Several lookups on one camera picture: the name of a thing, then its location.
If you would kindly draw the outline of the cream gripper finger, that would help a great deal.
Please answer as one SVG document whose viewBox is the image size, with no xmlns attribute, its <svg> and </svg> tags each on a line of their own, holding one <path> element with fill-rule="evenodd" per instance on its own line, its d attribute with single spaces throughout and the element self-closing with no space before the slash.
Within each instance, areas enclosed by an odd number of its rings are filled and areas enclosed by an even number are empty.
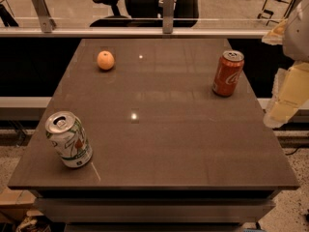
<svg viewBox="0 0 309 232">
<path fill-rule="evenodd" d="M 262 37 L 262 42 L 264 44 L 270 44 L 270 45 L 282 44 L 286 24 L 287 24 L 286 19 L 280 21 L 275 27 L 273 27 Z"/>
<path fill-rule="evenodd" d="M 272 98 L 267 104 L 264 124 L 280 128 L 309 100 L 309 63 L 296 61 L 274 77 Z"/>
</svg>

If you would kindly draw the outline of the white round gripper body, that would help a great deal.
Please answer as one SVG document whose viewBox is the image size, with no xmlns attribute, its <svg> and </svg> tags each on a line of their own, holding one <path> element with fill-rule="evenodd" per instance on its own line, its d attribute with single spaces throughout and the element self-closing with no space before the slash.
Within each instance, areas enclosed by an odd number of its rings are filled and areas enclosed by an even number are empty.
<svg viewBox="0 0 309 232">
<path fill-rule="evenodd" d="M 309 0 L 301 0 L 289 15 L 283 52 L 295 61 L 309 61 Z"/>
</svg>

